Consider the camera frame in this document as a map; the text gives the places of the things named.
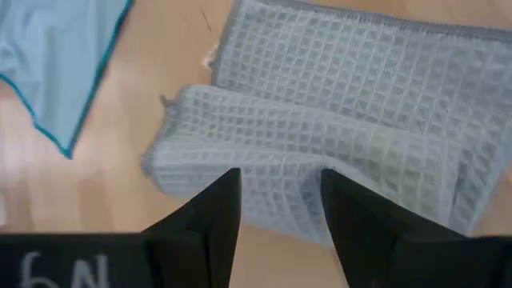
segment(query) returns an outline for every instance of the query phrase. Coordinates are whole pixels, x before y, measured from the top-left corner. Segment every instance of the wooden floor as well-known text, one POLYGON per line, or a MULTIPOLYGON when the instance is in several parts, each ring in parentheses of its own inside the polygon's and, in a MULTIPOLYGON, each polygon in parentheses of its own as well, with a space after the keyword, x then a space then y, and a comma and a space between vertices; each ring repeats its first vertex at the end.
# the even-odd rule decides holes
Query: wooden floor
MULTIPOLYGON (((320 0, 325 4, 439 22, 512 27, 511 0, 320 0)), ((140 231, 182 201, 160 193, 140 170, 169 98, 208 83, 202 58, 222 32, 231 0, 137 0, 83 128, 65 159, 0 84, 0 194, 4 231, 140 231)), ((477 234, 512 234, 512 173, 477 234)), ((243 227, 232 287, 340 287, 332 250, 243 227)))

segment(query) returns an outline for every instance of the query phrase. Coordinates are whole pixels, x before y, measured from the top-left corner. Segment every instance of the light blue cloth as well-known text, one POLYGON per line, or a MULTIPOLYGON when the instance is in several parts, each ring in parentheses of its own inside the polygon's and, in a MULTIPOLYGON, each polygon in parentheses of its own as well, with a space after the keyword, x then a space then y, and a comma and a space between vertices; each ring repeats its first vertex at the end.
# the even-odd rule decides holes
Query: light blue cloth
POLYGON ((71 158, 132 0, 0 0, 0 78, 71 158))

